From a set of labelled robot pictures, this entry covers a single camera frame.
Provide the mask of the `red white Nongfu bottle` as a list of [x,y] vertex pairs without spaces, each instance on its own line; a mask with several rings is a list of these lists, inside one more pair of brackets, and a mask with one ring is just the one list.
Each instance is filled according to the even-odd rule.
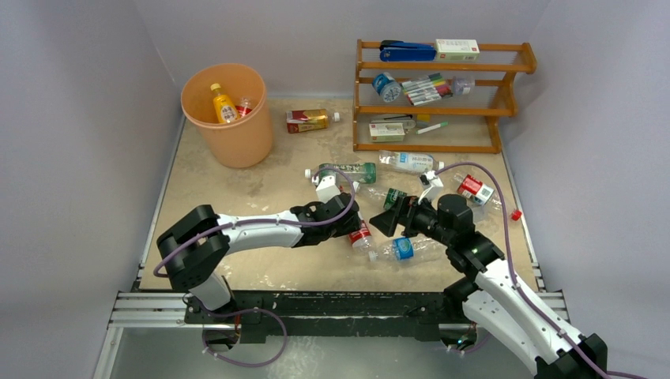
[[367,255],[371,260],[375,259],[375,242],[365,220],[360,221],[359,230],[348,234],[348,240],[356,252]]

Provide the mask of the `red label water bottle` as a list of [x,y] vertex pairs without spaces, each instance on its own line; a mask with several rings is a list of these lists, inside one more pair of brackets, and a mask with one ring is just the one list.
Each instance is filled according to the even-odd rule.
[[242,97],[235,105],[235,109],[237,111],[238,118],[244,118],[249,115],[254,109],[251,98]]

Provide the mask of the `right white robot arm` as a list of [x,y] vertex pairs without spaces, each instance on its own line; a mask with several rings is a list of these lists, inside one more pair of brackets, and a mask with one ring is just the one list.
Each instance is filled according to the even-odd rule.
[[529,288],[501,249],[476,230],[463,197],[443,195],[436,205],[403,197],[370,223],[388,237],[401,225],[406,237],[424,235],[445,246],[451,265],[464,274],[444,291],[446,316],[484,328],[535,378],[606,375],[606,343],[580,332]]

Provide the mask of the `clear bottle blue label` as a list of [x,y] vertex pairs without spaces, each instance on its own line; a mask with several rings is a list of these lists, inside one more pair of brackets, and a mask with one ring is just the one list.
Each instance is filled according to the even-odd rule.
[[396,262],[415,265],[441,259],[446,247],[428,237],[395,238],[376,246],[370,253],[372,262]]

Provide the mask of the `yellow honey pomelo bottle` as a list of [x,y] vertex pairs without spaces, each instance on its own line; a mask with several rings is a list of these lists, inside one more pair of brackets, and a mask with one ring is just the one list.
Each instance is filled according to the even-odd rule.
[[239,118],[235,109],[235,104],[230,97],[224,93],[220,84],[211,84],[210,91],[213,95],[213,106],[218,122],[220,124],[229,124],[237,121]]

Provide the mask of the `green tea bottle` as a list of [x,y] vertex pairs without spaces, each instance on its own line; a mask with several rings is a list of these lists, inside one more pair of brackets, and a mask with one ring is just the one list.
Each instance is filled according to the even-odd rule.
[[374,163],[322,163],[314,169],[306,169],[304,176],[315,185],[319,184],[323,177],[329,175],[334,175],[337,183],[347,182],[347,179],[339,172],[327,170],[327,167],[335,167],[342,171],[353,182],[361,184],[377,182],[377,169]]

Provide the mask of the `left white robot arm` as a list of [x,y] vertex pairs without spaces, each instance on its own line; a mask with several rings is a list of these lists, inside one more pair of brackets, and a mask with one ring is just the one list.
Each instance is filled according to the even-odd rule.
[[227,281],[215,270],[227,255],[266,247],[316,246],[358,231],[359,206],[348,193],[312,201],[273,215],[216,214],[199,205],[157,240],[161,261],[154,275],[167,278],[175,291],[191,293],[217,323],[235,315]]

